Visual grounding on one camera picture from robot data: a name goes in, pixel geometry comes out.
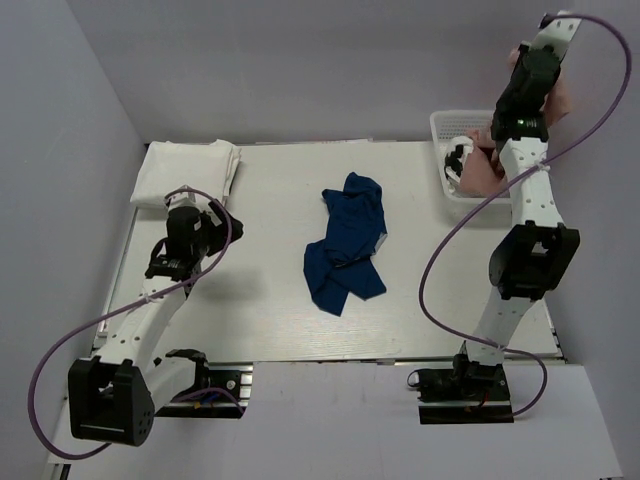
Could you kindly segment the white black printed t shirt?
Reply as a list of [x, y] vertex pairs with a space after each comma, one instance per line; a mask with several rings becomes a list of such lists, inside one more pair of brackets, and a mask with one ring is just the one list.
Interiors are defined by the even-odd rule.
[[472, 196], [473, 192], [461, 185], [462, 174], [466, 160], [474, 151], [474, 142], [468, 136], [452, 138], [446, 148], [444, 156], [443, 172], [446, 180], [451, 185], [452, 191], [460, 195]]

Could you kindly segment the pink t shirt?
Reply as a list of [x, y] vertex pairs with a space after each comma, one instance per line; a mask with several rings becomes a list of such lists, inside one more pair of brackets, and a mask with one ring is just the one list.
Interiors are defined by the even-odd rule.
[[474, 142], [474, 151], [466, 160], [461, 185], [482, 197], [498, 192], [506, 184], [506, 173], [499, 159], [506, 141], [525, 137], [547, 141], [553, 125], [546, 124], [542, 114], [524, 119], [502, 118], [494, 109], [489, 126], [467, 134]]

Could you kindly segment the blue t shirt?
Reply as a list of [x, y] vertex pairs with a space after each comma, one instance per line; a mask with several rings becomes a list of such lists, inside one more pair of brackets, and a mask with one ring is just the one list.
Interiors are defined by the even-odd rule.
[[313, 303], [340, 316], [349, 295], [369, 300], [387, 288], [372, 257], [388, 235], [382, 187], [355, 172], [340, 190], [322, 192], [328, 212], [325, 237], [306, 246], [303, 274]]

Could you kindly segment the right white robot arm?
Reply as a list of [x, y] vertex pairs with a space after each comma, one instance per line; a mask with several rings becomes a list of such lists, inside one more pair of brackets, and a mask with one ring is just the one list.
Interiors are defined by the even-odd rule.
[[549, 141], [543, 106], [579, 25], [565, 12], [542, 23], [534, 40], [520, 46], [496, 103], [491, 137], [512, 184], [512, 227], [490, 257], [492, 290], [479, 324], [454, 358], [452, 388], [466, 399], [498, 383], [504, 348], [521, 319], [558, 286], [580, 243], [557, 210], [543, 163]]

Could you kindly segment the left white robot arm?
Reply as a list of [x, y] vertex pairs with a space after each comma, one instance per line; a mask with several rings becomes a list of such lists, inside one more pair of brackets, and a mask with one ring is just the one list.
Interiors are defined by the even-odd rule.
[[139, 446], [155, 415], [173, 400], [199, 399], [211, 387], [205, 353], [155, 349], [188, 300], [202, 263], [221, 258], [241, 238], [243, 225], [218, 202], [200, 209], [188, 195], [168, 203], [166, 235], [151, 251], [139, 293], [141, 305], [89, 359], [68, 371], [71, 434], [76, 439]]

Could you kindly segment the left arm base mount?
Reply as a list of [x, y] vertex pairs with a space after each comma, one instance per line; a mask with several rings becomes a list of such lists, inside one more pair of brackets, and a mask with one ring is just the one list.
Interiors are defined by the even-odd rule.
[[210, 364], [203, 380], [177, 394], [156, 416], [240, 419], [251, 396], [253, 370], [252, 364]]

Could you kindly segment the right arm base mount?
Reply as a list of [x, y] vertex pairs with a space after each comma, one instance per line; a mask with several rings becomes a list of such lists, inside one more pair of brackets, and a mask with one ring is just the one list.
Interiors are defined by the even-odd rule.
[[423, 368], [407, 377], [418, 393], [422, 425], [512, 423], [510, 391], [501, 365], [487, 366], [463, 354], [449, 368]]

